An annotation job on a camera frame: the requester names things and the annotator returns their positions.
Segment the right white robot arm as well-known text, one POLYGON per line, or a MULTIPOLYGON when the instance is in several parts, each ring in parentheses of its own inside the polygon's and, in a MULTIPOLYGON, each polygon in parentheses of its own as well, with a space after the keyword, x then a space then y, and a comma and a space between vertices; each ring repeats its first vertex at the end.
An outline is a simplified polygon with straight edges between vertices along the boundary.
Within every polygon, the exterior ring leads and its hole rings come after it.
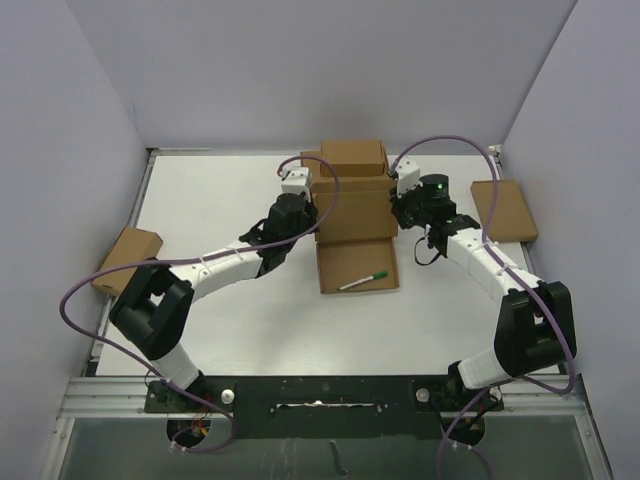
POLYGON ((395 174, 392 213, 403 229, 425 230, 427 246, 464 269, 499 304, 493 345, 454 366, 444 385, 446 400, 464 409, 481 388, 567 362, 575 372, 577 353, 568 288, 521 270, 489 241, 478 222, 460 214, 444 174, 395 174))

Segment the green white marker pen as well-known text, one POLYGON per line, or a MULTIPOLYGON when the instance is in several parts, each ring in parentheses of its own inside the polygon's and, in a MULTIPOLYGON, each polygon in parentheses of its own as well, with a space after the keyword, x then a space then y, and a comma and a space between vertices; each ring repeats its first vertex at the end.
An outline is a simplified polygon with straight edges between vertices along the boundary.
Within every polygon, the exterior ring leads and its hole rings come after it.
POLYGON ((339 286, 337 288, 338 292, 344 292, 344 291, 348 291, 351 290, 353 288, 359 287, 361 285, 365 285, 367 283, 373 282, 373 281, 377 281, 377 280, 381 280, 384 278, 388 277, 388 271, 387 270, 383 270, 383 271, 379 271, 376 272, 372 275, 357 279, 355 281, 352 281, 350 283, 347 283, 345 285, 339 286))

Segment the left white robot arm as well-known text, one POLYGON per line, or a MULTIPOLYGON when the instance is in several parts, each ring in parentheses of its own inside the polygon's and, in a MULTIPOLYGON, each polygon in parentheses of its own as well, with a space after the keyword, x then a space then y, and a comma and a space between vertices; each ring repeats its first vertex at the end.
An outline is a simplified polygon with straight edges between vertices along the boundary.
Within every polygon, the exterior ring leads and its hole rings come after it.
POLYGON ((224 257, 192 265, 137 269, 109 313, 109 320, 146 360, 170 381, 169 401, 182 411, 203 398, 201 372, 180 341, 192 303, 225 286, 260 278, 285 260, 287 240, 317 219, 310 197, 283 193, 260 220, 223 250, 224 257))

